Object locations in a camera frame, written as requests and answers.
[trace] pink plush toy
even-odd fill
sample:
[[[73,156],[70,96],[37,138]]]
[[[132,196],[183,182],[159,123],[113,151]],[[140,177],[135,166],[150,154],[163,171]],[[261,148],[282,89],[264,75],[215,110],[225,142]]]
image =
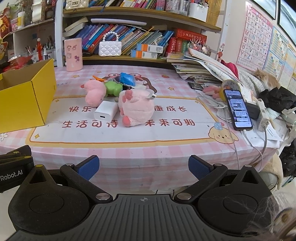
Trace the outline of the pink plush toy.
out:
[[[206,95],[212,95],[216,101],[221,102],[223,100],[220,98],[220,95],[219,95],[220,89],[221,89],[221,87],[217,87],[217,86],[212,85],[209,87],[204,87],[204,89],[202,91]]]
[[[106,87],[103,82],[89,80],[84,84],[86,90],[85,102],[91,107],[98,107],[106,95]]]
[[[148,121],[154,112],[153,99],[147,99],[150,92],[133,89],[119,94],[118,107],[123,116],[122,124],[126,127],[136,126]]]

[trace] pink cup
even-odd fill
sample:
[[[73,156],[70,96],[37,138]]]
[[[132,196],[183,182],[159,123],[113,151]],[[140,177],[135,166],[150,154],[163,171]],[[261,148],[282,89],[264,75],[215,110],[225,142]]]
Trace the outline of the pink cup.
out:
[[[64,50],[66,55],[67,71],[73,72],[81,70],[82,65],[82,39],[66,39],[64,41]]]

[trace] yellow cardboard box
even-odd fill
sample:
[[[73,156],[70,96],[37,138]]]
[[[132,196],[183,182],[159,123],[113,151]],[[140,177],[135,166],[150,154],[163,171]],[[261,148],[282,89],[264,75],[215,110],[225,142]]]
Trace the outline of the yellow cardboard box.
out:
[[[53,59],[0,74],[0,133],[45,125],[56,88]]]

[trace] black jacket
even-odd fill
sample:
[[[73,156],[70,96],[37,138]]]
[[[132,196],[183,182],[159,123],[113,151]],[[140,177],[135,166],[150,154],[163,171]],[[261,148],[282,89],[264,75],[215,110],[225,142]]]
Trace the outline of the black jacket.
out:
[[[296,139],[290,146],[285,147],[279,158],[283,165],[284,177],[296,176]]]
[[[266,108],[271,108],[278,113],[283,109],[288,110],[296,106],[296,95],[284,87],[262,91],[258,98],[264,101]]]

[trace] orange cat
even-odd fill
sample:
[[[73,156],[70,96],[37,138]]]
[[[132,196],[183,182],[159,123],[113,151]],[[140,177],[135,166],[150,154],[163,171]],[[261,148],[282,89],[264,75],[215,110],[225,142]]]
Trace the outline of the orange cat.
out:
[[[264,70],[257,69],[253,73],[253,75],[261,80],[263,86],[269,91],[271,91],[275,87],[277,87],[278,89],[281,87],[281,84],[277,81],[277,79],[272,74],[269,74]]]

